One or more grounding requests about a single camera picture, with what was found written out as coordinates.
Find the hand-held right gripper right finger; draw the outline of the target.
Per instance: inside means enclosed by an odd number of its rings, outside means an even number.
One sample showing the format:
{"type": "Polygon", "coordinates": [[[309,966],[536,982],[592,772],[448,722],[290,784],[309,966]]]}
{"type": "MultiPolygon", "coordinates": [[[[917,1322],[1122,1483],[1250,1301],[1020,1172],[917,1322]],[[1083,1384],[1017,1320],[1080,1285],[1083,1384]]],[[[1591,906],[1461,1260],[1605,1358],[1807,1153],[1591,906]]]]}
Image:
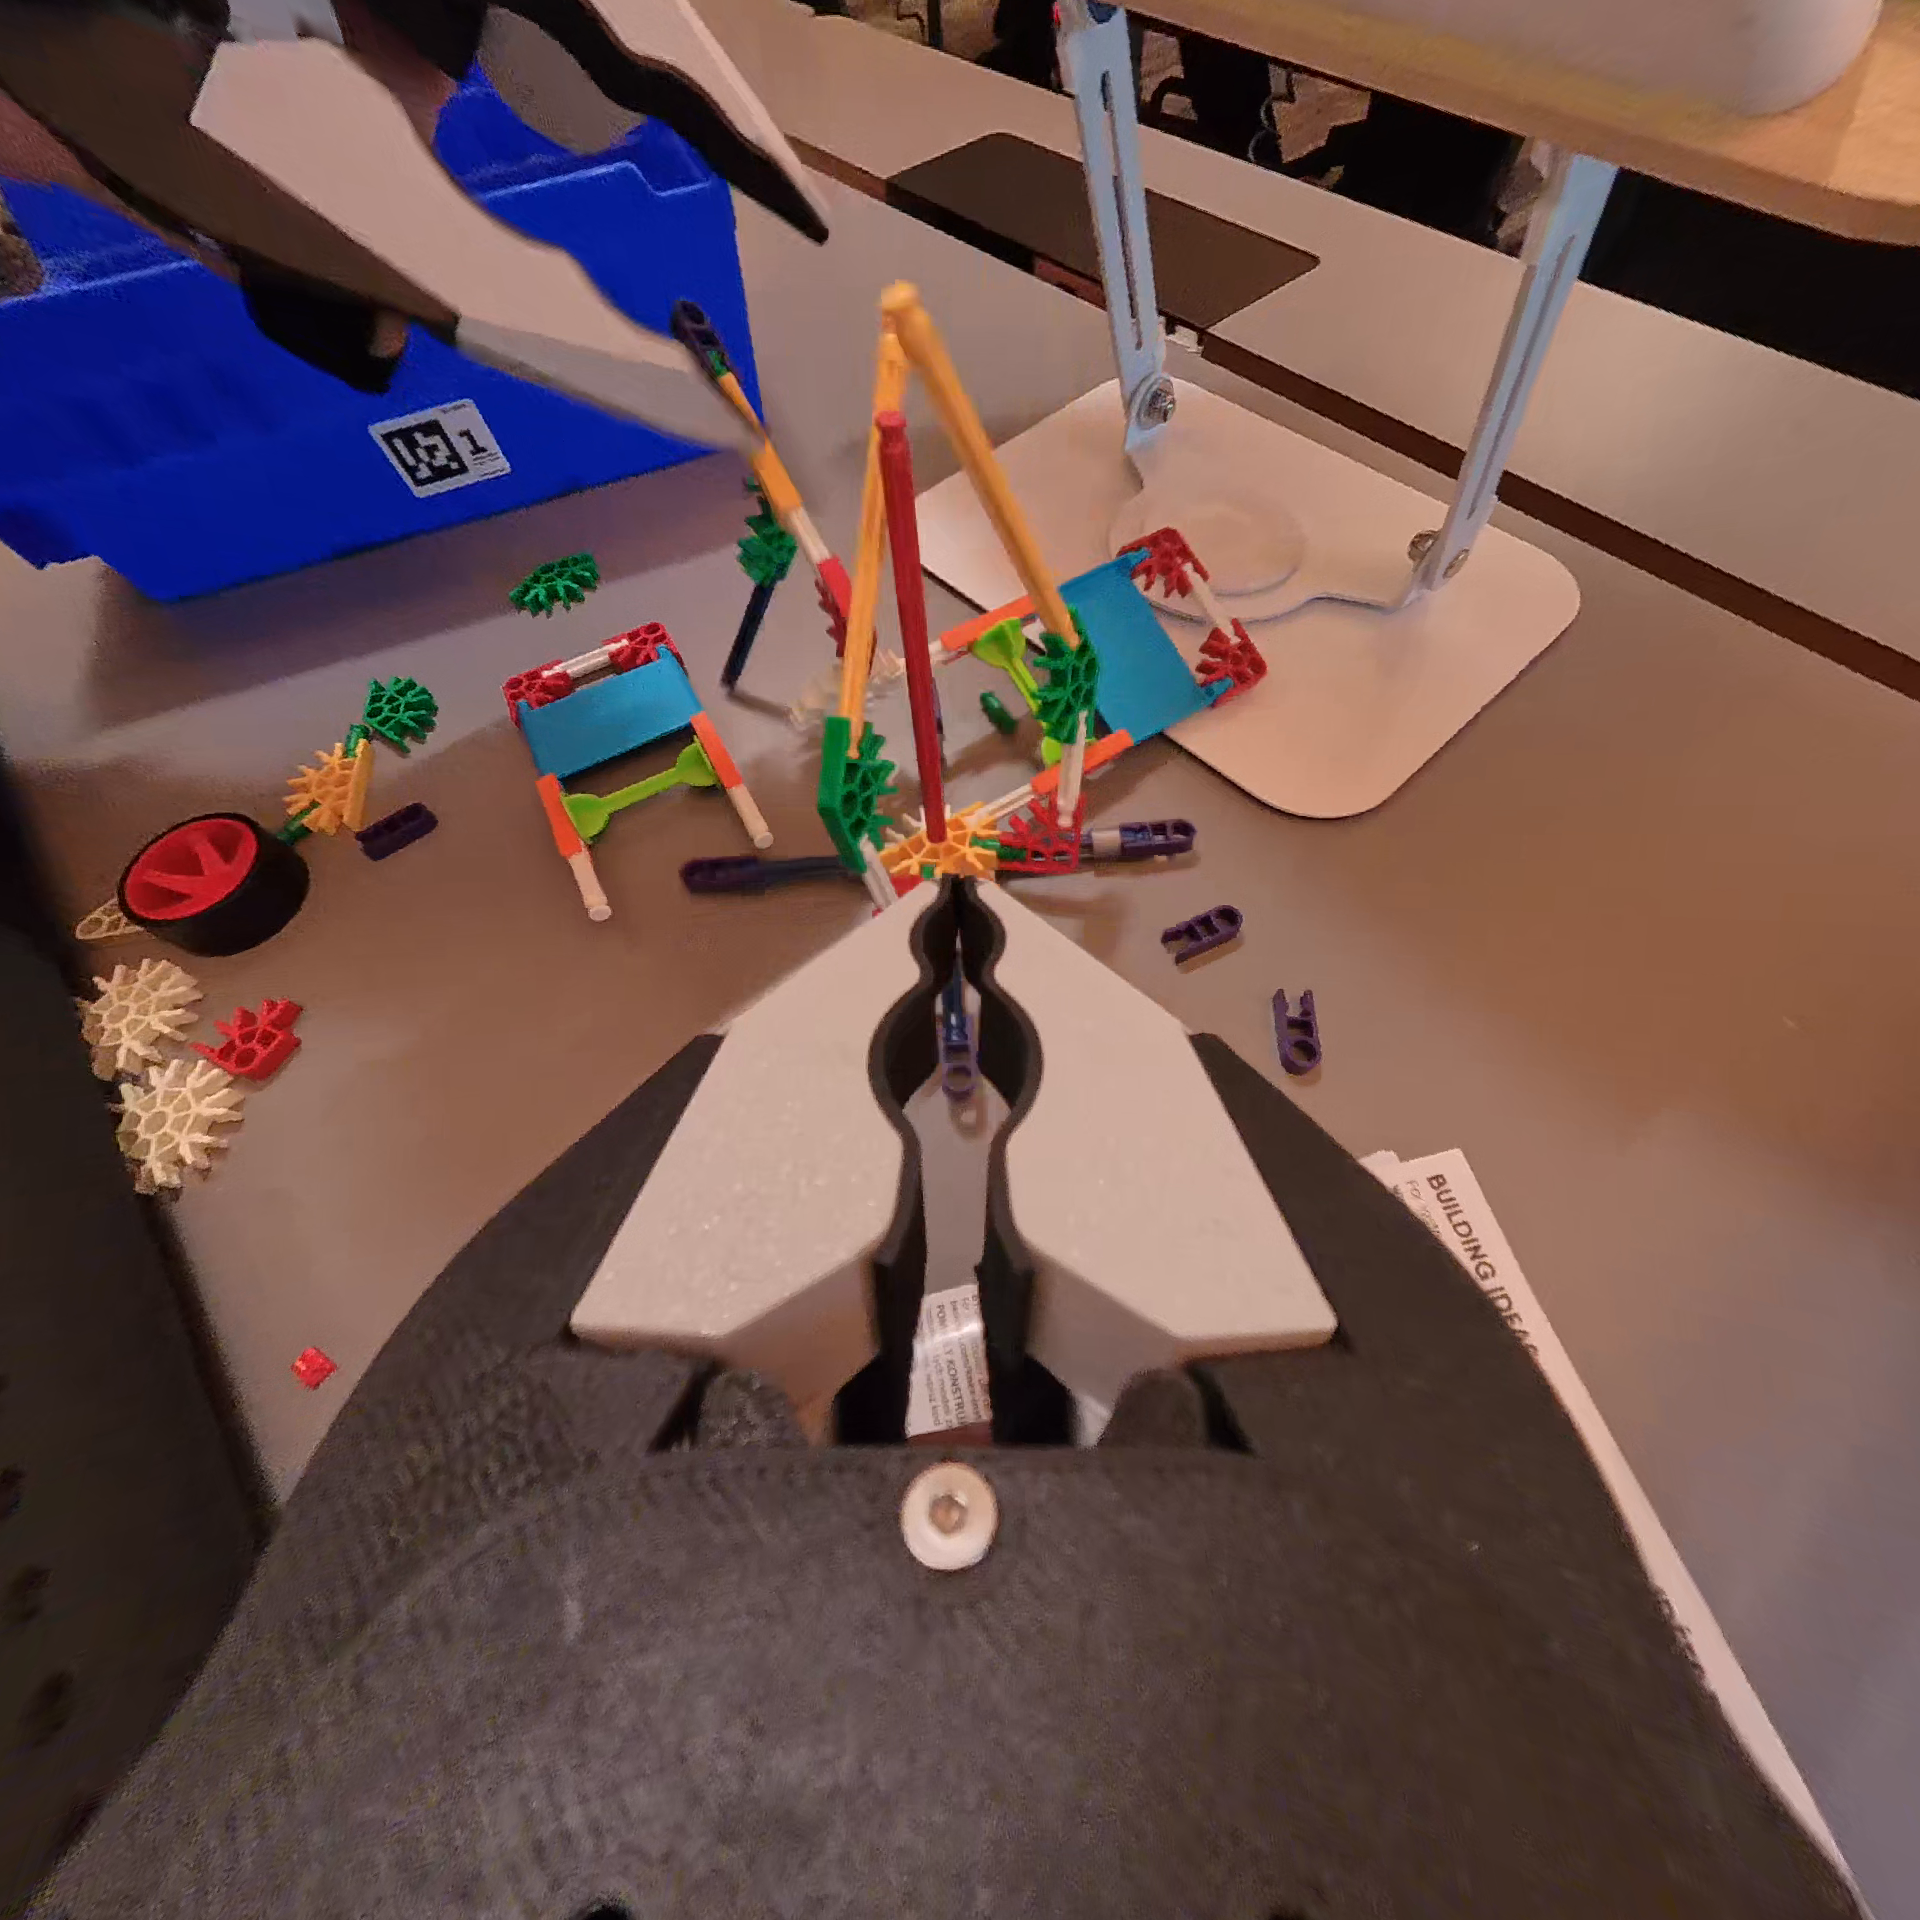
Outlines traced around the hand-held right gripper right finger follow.
{"type": "Polygon", "coordinates": [[[957,885],[991,1146],[980,1307],[1074,1393],[1325,1346],[1336,1310],[1190,1028],[991,880],[957,885]]]}

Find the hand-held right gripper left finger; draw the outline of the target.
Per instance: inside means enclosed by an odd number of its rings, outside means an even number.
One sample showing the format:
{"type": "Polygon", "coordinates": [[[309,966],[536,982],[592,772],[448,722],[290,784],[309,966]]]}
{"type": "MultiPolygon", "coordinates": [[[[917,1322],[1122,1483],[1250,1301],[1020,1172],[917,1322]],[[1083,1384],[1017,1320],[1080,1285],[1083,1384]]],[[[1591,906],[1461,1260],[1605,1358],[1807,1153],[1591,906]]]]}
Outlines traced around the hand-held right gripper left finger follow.
{"type": "Polygon", "coordinates": [[[873,1260],[905,1148],[869,1055],[920,982],[910,941],[937,898],[917,885],[723,1030],[572,1310],[575,1338],[732,1368],[863,1368],[878,1351],[873,1260]]]}

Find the white document stand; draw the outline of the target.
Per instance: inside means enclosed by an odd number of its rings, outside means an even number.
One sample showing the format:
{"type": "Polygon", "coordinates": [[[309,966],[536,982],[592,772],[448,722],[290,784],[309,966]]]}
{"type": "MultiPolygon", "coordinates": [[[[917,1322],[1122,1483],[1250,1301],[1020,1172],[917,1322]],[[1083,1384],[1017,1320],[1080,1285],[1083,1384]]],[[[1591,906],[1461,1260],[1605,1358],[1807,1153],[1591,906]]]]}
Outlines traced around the white document stand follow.
{"type": "Polygon", "coordinates": [[[1129,22],[1062,2],[1118,377],[995,454],[1033,536],[952,476],[923,569],[995,608],[1044,554],[1096,651],[1096,746],[1168,732],[1255,800],[1395,795],[1575,621],[1565,562],[1488,531],[1618,166],[1879,242],[1918,237],[1918,2],[1168,2],[1372,91],[1559,142],[1476,425],[1439,508],[1167,365],[1129,22]]]}

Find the red wheel black tyre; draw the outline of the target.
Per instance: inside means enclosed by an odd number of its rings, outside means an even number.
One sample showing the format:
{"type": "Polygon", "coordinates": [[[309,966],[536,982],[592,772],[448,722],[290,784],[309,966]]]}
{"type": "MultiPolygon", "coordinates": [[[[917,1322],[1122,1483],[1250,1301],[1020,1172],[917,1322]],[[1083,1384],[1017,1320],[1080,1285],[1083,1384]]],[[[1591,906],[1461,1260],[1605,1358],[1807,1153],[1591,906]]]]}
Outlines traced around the red wheel black tyre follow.
{"type": "Polygon", "coordinates": [[[309,868],[247,813],[198,813],[131,855],[115,898],[131,925],[192,955],[247,953],[296,922],[309,868]]]}

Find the yellow toy connector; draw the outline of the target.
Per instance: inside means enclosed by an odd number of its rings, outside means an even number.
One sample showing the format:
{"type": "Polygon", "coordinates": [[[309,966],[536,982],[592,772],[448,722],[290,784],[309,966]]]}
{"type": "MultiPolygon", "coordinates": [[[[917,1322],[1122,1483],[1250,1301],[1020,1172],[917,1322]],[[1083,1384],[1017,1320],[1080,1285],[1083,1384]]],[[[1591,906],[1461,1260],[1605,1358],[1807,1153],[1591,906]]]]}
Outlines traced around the yellow toy connector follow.
{"type": "Polygon", "coordinates": [[[364,732],[296,768],[289,780],[279,838],[290,846],[315,833],[336,837],[365,829],[371,768],[371,739],[364,732]]]}

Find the white building ideas booklet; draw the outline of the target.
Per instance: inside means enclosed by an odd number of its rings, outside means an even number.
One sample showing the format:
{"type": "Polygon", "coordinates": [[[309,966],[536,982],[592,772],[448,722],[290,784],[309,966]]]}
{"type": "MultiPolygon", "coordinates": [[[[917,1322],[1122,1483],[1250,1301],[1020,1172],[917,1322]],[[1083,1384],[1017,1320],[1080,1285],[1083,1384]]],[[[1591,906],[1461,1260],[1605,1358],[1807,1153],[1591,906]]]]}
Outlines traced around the white building ideas booklet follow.
{"type": "MultiPolygon", "coordinates": [[[[1720,1633],[1708,1600],[1688,1572],[1668,1527],[1646,1500],[1632,1465],[1613,1439],[1596,1411],[1595,1393],[1577,1378],[1572,1356],[1548,1322],[1542,1298],[1513,1254],[1513,1242],[1499,1228],[1476,1172],[1461,1148],[1439,1148],[1417,1159],[1399,1159],[1378,1148],[1362,1165],[1391,1189],[1411,1215],[1453,1254],[1476,1288],[1503,1314],[1508,1334],[1535,1358],[1538,1372],[1556,1386],[1565,1415],[1582,1433],[1596,1473],[1613,1496],[1626,1534],[1638,1550],[1646,1577],[1683,1651],[1693,1660],[1697,1678],[1708,1685],[1724,1716],[1732,1719],[1748,1755],[1760,1765],[1767,1782],[1786,1798],[1790,1813],[1835,1862],[1848,1886],[1859,1879],[1843,1858],[1843,1849],[1819,1813],[1790,1747],[1778,1732],[1760,1695],[1748,1682],[1728,1637],[1720,1633]]],[[[991,1381],[986,1381],[986,1322],[980,1313],[980,1285],[955,1284],[934,1288],[915,1333],[915,1368],[905,1411],[905,1433],[910,1444],[983,1444],[991,1439],[991,1381]]]]}

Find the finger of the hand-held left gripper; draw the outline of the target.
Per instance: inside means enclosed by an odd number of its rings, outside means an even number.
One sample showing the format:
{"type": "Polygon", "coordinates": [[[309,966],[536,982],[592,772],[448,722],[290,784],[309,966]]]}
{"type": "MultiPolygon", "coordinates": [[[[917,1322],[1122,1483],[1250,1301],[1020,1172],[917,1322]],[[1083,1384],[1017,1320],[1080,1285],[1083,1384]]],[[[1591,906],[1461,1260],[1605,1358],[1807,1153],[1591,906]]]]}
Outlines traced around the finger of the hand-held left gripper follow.
{"type": "Polygon", "coordinates": [[[825,205],[795,147],[688,2],[489,2],[476,64],[545,140],[588,156],[665,125],[742,196],[813,245],[825,205]]]}
{"type": "Polygon", "coordinates": [[[442,300],[472,358],[679,442],[737,454],[759,443],[688,350],[614,311],[567,251],[472,202],[407,111],[348,50],[225,43],[192,127],[442,300]]]}

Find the blue plastic bin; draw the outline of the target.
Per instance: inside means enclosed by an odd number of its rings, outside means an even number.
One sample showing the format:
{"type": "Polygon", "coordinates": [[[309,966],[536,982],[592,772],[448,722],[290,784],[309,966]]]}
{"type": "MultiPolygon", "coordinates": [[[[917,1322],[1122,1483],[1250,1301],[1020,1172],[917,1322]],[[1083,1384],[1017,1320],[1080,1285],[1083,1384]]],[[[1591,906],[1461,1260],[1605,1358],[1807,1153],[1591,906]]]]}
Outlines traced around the blue plastic bin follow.
{"type": "MultiPolygon", "coordinates": [[[[575,156],[475,68],[436,147],[639,327],[698,304],[759,397],[732,192],[683,136],[639,125],[575,156]]],[[[109,205],[30,184],[2,200],[42,263],[35,292],[2,300],[2,544],[30,563],[102,559],[179,602],[707,454],[423,331],[391,384],[364,395],[109,205]]]]}

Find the red toy connector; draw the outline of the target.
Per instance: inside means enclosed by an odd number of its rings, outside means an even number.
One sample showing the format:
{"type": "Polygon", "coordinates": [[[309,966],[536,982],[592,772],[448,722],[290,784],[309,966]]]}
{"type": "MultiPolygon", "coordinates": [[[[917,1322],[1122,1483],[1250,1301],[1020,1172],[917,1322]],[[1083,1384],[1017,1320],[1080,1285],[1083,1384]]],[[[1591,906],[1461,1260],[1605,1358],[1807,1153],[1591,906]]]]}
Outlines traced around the red toy connector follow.
{"type": "Polygon", "coordinates": [[[217,1026],[220,1041],[197,1041],[192,1055],[235,1079],[266,1085],[301,1052],[301,1014],[304,1006],[296,1000],[240,1006],[217,1026]]]}

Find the white snowflake toy connector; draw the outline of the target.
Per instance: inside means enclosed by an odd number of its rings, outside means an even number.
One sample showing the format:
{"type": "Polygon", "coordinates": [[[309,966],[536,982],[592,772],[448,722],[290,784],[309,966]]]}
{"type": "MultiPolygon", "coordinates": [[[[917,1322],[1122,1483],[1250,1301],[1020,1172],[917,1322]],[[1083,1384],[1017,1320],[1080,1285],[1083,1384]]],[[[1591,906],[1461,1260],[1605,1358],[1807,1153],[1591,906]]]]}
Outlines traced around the white snowflake toy connector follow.
{"type": "Polygon", "coordinates": [[[178,1041],[198,1017],[198,980],[162,955],[145,955],[137,966],[117,963],[93,987],[95,991],[80,1000],[80,1017],[97,1079],[158,1064],[160,1046],[178,1041]]]}
{"type": "Polygon", "coordinates": [[[225,1126],[246,1116],[246,1085],[211,1061],[173,1057],[117,1088],[115,1142],[137,1196],[179,1190],[185,1172],[207,1172],[225,1126]]]}

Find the blue panel toy seat assembly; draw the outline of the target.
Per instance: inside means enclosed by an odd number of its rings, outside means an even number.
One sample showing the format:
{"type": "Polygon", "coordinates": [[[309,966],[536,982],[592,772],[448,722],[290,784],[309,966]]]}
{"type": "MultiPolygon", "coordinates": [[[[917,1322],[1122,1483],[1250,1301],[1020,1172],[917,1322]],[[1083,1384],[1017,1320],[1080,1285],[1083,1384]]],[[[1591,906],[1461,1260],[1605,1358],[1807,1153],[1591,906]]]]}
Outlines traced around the blue panel toy seat assembly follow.
{"type": "Polygon", "coordinates": [[[723,789],[745,780],[701,706],[665,627],[634,627],[607,643],[517,671],[503,685],[536,768],[536,792],[560,857],[594,849],[611,819],[676,788],[723,789]],[[674,740],[665,771],[622,789],[567,784],[674,740]]]}

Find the colourful toy wheel model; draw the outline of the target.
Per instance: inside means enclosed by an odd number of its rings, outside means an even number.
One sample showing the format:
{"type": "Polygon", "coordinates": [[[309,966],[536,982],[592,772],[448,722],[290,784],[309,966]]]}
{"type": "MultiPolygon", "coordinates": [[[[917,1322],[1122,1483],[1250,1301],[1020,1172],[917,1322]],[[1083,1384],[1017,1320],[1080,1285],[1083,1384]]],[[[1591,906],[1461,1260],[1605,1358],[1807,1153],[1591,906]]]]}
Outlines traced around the colourful toy wheel model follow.
{"type": "Polygon", "coordinates": [[[1088,788],[1138,744],[1255,691],[1266,659],[1187,531],[1163,525],[1062,578],[991,446],[920,292],[878,298],[878,352],[853,563],[816,562],[836,635],[816,813],[874,903],[937,877],[1058,877],[1168,857],[1171,829],[1092,829],[1088,788]],[[1022,594],[943,635],[929,615],[920,500],[905,422],[920,384],[1022,594]],[[998,800],[946,792],[937,667],[978,659],[1040,728],[1040,768],[998,800]]]}

